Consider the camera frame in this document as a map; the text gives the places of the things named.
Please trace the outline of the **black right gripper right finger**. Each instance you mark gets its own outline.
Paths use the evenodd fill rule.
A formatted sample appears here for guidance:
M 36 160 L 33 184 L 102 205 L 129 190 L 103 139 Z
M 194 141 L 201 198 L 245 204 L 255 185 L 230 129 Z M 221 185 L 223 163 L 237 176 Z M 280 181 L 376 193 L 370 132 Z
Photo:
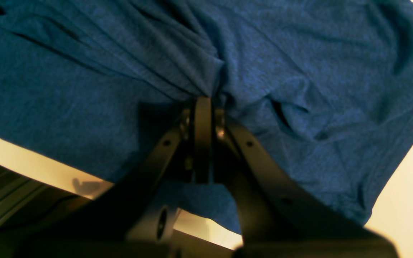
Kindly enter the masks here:
M 213 109 L 214 181 L 233 196 L 243 238 L 235 258 L 397 258 L 384 237 L 333 211 L 292 180 L 259 141 Z

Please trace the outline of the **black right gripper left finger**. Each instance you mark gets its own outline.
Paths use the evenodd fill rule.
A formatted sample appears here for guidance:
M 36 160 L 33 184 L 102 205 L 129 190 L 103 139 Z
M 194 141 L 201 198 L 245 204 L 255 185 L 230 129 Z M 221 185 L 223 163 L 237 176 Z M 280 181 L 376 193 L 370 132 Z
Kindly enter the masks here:
M 185 183 L 208 183 L 213 105 L 199 97 L 138 167 L 95 201 L 26 237 L 14 258 L 182 258 L 170 243 Z

